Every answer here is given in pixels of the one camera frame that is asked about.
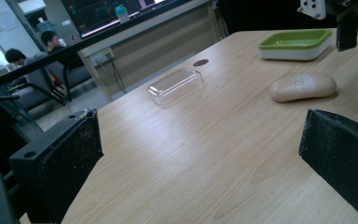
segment cable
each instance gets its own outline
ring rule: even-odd
[[[109,59],[110,59],[110,63],[111,63],[112,66],[113,66],[113,72],[114,72],[114,74],[115,74],[116,81],[117,81],[117,77],[118,77],[118,79],[120,79],[120,83],[121,83],[121,86],[122,86],[122,91],[127,94],[127,90],[126,90],[126,87],[125,87],[124,84],[123,84],[123,80],[121,79],[120,73],[118,72],[118,70],[117,70],[115,64],[113,63],[112,58],[109,57]]]
[[[225,17],[223,16],[223,12],[222,12],[222,9],[220,8],[220,4],[217,5],[217,8],[221,15],[221,22],[222,22],[222,27],[223,27],[224,38],[226,38],[226,37],[228,37],[226,20],[225,20]]]
[[[110,57],[108,54],[107,54],[106,56],[109,58],[111,64],[113,65],[113,76],[115,77],[115,80],[116,80],[116,82],[117,82],[118,87],[120,88],[120,90],[121,90],[122,92],[124,92],[125,94],[127,94],[127,91],[126,91],[126,89],[125,89],[125,86],[124,86],[124,84],[123,84],[123,81],[121,80],[120,74],[118,74],[118,77],[119,77],[120,82],[118,81],[118,78],[117,78],[117,73],[118,73],[118,71],[117,71],[115,65],[113,64],[112,57]],[[104,70],[104,72],[105,72],[106,74],[108,74],[108,75],[110,74],[110,72],[107,71],[106,68],[101,64],[101,61],[100,61],[100,60],[97,59],[95,62],[96,62],[98,65],[100,65],[100,67]]]

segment black hair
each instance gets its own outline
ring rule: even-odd
[[[8,63],[14,63],[19,61],[20,59],[26,59],[27,57],[25,57],[25,55],[17,49],[9,49],[5,53],[5,58]]]
[[[42,35],[40,36],[40,38],[42,39],[42,42],[46,45],[46,47],[48,46],[48,42],[53,40],[53,37],[57,35],[57,33],[55,33],[54,31],[45,31],[42,33]]]

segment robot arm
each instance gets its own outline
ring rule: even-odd
[[[336,16],[338,51],[357,45],[358,0],[300,0],[298,12],[322,20],[326,13]]]

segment beige soap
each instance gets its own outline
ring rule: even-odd
[[[337,83],[325,75],[300,74],[281,78],[270,86],[272,98],[277,102],[326,97],[336,91]]]

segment green soap dish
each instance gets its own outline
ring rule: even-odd
[[[263,59],[312,60],[333,43],[329,29],[299,30],[271,35],[258,46]]]

